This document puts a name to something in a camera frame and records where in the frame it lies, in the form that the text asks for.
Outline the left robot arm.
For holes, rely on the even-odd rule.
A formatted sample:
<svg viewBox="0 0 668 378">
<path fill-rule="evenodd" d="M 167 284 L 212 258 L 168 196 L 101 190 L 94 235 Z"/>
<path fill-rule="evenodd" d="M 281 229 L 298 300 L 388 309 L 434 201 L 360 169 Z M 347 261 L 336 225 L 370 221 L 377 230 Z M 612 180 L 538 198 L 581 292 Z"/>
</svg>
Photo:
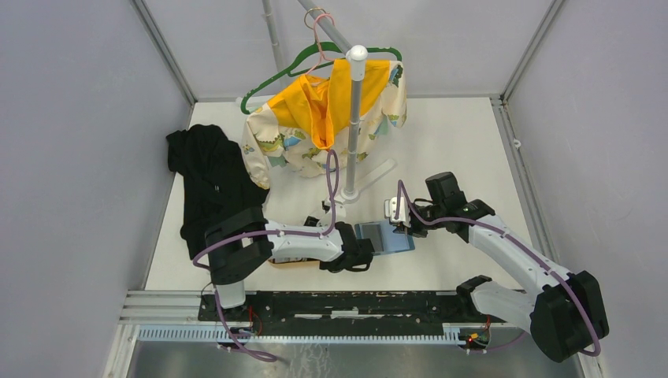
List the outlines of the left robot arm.
<svg viewBox="0 0 668 378">
<path fill-rule="evenodd" d="M 306 259 L 329 272 L 364 272 L 373 260 L 370 239 L 356 236 L 351 224 L 290 226 L 265 219 L 259 207 L 245 209 L 209 228 L 206 248 L 192 258 L 210 273 L 217 310 L 229 321 L 247 312 L 244 280 L 270 259 Z"/>
</svg>

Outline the yellow box of cards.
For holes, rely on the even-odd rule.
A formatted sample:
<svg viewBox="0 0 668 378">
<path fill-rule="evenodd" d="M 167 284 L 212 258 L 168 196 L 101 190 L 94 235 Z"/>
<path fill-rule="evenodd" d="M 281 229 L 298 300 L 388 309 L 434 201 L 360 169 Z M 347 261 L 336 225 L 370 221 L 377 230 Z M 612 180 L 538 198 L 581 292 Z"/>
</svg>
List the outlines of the yellow box of cards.
<svg viewBox="0 0 668 378">
<path fill-rule="evenodd" d="M 319 262 L 319 260 L 313 258 L 270 258 L 268 262 L 273 266 L 287 267 L 302 263 Z"/>
</svg>

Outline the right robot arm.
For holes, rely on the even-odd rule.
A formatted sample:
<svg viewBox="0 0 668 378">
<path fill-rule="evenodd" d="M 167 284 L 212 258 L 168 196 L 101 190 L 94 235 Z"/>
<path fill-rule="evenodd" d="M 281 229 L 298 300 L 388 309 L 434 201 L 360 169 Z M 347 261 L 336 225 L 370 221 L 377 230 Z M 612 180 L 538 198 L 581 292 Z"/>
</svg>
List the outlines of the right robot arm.
<svg viewBox="0 0 668 378">
<path fill-rule="evenodd" d="M 563 362 L 575 354 L 597 357 L 610 328 L 598 280 L 557 264 L 516 235 L 480 199 L 468 200 L 452 172 L 426 179 L 426 205 L 410 200 L 398 182 L 390 219 L 410 234 L 445 229 L 490 257 L 520 285 L 509 289 L 479 275 L 457 286 L 455 312 L 464 321 L 489 315 L 530 335 L 544 355 Z"/>
</svg>

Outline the silver credit card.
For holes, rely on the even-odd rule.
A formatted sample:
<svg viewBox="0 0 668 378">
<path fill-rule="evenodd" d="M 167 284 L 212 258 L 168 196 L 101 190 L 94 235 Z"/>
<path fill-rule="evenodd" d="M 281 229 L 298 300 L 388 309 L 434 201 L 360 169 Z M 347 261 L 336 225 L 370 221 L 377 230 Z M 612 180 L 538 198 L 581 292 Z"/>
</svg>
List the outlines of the silver credit card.
<svg viewBox="0 0 668 378">
<path fill-rule="evenodd" d="M 360 235 L 363 239 L 371 241 L 375 254 L 380 254 L 384 251 L 384 237 L 380 223 L 371 222 L 361 224 Z"/>
</svg>

